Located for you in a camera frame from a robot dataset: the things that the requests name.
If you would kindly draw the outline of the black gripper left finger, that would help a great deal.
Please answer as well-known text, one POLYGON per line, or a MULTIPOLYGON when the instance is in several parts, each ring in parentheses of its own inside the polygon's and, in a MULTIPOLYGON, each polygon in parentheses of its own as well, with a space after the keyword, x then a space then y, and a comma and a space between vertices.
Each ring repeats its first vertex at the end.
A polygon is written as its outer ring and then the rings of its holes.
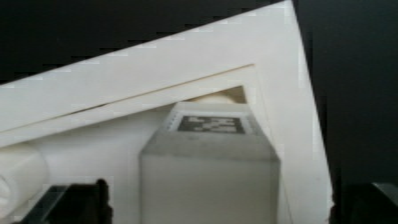
POLYGON ((22 224, 111 224, 108 184, 53 185, 22 218, 22 224))

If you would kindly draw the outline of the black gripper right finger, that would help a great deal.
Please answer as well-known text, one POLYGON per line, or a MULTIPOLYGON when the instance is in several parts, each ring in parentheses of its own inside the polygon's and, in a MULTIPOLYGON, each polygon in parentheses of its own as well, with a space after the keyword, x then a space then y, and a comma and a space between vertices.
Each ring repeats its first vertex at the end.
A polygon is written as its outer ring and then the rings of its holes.
POLYGON ((398 224, 398 185, 371 182, 344 188, 330 210, 330 224, 398 224))

